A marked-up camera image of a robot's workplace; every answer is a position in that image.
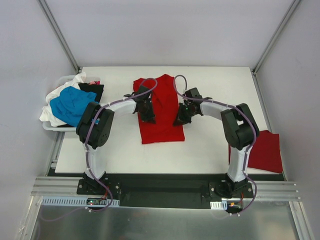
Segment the bright red t shirt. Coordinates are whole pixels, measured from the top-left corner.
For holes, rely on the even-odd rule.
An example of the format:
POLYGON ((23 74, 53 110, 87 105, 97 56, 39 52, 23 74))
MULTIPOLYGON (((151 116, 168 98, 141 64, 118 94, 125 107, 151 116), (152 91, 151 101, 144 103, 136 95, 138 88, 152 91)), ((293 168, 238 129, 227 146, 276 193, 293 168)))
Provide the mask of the bright red t shirt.
POLYGON ((173 86, 174 78, 163 74, 156 78, 157 87, 152 91, 152 106, 155 123, 142 121, 138 115, 138 124, 143 145, 164 142, 183 142, 184 130, 181 125, 174 126, 179 102, 173 86))

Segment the dark red t shirt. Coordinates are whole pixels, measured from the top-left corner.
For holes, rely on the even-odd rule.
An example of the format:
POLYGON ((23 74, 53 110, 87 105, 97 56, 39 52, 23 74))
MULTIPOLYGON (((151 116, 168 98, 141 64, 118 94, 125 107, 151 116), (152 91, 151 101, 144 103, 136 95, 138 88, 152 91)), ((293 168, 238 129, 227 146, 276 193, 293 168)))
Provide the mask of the dark red t shirt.
MULTIPOLYGON (((231 169, 228 171, 236 171, 243 169, 243 158, 248 147, 244 146, 241 150, 229 147, 228 161, 231 169)), ((268 130, 259 133, 253 147, 248 152, 246 159, 247 167, 280 174, 283 171, 280 137, 268 130)))

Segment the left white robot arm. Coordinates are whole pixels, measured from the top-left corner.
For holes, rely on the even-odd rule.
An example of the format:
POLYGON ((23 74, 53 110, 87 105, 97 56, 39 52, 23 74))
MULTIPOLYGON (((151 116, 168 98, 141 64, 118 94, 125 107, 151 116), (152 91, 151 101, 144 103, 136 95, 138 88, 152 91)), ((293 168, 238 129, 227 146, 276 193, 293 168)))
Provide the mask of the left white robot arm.
POLYGON ((90 102, 76 127, 76 134, 83 143, 86 163, 81 185, 95 195, 103 195, 103 200, 111 195, 111 191, 103 180, 106 172, 103 161, 98 159, 97 150, 107 142, 116 117, 138 113, 143 122, 156 123, 152 91, 151 88, 142 85, 138 91, 126 94, 124 99, 104 106, 90 102))

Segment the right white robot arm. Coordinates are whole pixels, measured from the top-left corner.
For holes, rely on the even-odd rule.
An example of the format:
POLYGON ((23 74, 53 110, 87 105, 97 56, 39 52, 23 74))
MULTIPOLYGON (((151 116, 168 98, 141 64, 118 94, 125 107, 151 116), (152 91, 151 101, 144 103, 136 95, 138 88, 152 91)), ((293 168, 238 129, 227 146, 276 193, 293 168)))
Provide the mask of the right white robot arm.
POLYGON ((235 198, 248 183, 247 168, 253 145, 260 130, 245 103, 228 105, 210 97, 203 98, 196 87, 186 90, 179 103, 174 126, 190 124, 195 115, 213 117, 222 122, 225 139, 229 146, 229 166, 225 180, 214 188, 222 198, 235 198))

